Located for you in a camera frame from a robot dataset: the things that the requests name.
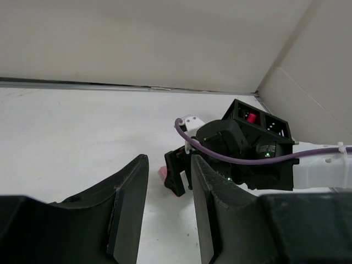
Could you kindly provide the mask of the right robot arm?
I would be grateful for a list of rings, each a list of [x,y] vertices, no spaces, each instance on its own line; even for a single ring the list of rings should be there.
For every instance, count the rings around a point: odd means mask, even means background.
[[[225,179],[250,190],[351,188],[350,146],[295,142],[288,123],[281,126],[271,131],[239,118],[178,118],[175,127],[185,144],[165,154],[159,174],[166,188],[182,196],[181,174],[191,179],[191,157],[200,155]]]

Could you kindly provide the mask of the pink translucent cap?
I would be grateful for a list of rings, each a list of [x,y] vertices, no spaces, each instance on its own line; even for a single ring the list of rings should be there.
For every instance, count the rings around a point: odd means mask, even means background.
[[[176,188],[175,188],[174,177],[172,174],[169,174],[167,167],[162,166],[158,170],[158,175],[162,179],[164,187],[167,188],[168,190],[170,190],[171,193],[175,197],[177,197],[178,195],[177,195]]]

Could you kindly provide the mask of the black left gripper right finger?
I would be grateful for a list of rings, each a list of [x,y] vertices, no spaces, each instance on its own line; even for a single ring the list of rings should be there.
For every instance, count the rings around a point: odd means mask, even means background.
[[[191,177],[202,263],[351,263],[351,193],[255,196],[199,155]]]

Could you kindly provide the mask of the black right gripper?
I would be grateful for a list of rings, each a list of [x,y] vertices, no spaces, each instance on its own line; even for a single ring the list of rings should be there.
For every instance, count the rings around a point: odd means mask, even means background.
[[[293,153],[292,144],[278,141],[261,141],[255,146],[247,143],[239,125],[235,120],[211,121],[196,133],[199,143],[220,155],[244,160],[260,160],[282,157]],[[181,173],[185,172],[188,189],[192,190],[191,153],[185,147],[169,151],[164,155],[167,175],[164,185],[177,197],[185,194]],[[251,190],[293,190],[293,166],[299,164],[298,159],[290,159],[280,163],[266,165],[242,165],[223,162],[205,155],[204,159],[216,171],[231,177],[236,184],[246,184]]]

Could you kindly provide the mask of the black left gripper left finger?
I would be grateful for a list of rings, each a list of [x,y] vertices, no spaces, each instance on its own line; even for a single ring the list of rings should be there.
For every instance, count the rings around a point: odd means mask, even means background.
[[[135,263],[149,159],[62,202],[1,197],[1,263]]]

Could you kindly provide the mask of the pink cap black highlighter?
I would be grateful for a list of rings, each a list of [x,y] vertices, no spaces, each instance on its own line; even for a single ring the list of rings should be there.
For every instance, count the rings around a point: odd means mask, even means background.
[[[254,114],[254,113],[249,113],[248,115],[247,115],[247,121],[249,122],[249,123],[255,123],[256,122],[256,118],[257,118],[257,115],[256,114]]]

